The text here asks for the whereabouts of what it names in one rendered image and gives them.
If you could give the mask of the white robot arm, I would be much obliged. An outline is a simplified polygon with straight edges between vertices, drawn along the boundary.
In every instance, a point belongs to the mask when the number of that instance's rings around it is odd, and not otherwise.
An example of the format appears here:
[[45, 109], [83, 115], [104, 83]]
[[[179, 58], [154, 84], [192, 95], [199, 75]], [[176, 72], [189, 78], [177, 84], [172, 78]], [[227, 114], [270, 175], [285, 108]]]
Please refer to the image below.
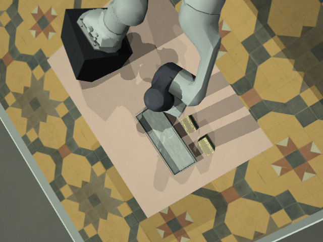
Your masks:
[[[179, 118], [186, 106], [197, 106], [205, 98], [221, 45], [219, 19], [225, 1], [182, 0], [179, 23], [200, 55], [197, 74], [173, 62], [162, 65], [143, 97], [148, 109]], [[108, 9], [83, 13], [77, 24], [94, 50], [113, 53], [121, 48], [129, 27], [144, 21], [147, 9], [148, 0], [113, 0]]]

